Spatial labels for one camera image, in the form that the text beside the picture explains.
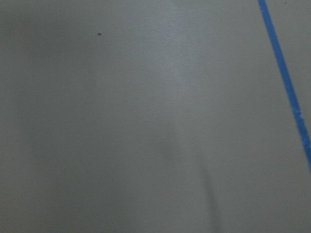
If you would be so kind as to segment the brown paper table cover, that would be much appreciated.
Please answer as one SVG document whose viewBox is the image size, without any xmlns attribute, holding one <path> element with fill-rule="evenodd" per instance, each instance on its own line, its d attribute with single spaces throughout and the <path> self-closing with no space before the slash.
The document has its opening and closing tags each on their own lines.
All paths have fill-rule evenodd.
<svg viewBox="0 0 311 233">
<path fill-rule="evenodd" d="M 0 230 L 310 232 L 258 2 L 1 1 Z"/>
</svg>

